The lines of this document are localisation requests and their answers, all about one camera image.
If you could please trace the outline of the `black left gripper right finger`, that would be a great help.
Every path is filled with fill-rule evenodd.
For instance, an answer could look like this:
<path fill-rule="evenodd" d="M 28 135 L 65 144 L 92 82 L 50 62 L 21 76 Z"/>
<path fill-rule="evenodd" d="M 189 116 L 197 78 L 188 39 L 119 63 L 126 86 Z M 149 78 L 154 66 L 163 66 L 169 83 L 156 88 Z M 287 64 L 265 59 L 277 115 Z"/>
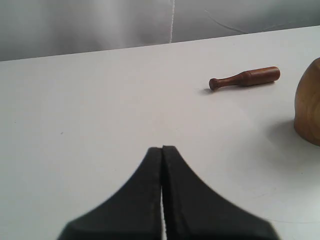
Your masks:
<path fill-rule="evenodd" d="M 278 240 L 272 225 L 226 200 L 185 162 L 162 147 L 162 202 L 169 240 Z"/>

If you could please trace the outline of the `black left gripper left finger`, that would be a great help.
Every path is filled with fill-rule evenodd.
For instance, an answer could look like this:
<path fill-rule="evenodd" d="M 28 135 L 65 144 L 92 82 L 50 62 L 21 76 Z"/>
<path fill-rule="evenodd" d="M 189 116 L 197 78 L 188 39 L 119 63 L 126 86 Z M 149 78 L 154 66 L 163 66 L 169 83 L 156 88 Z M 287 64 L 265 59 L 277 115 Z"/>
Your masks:
<path fill-rule="evenodd" d="M 162 150 L 151 147 L 108 200 L 70 221 L 60 240 L 160 240 Z"/>

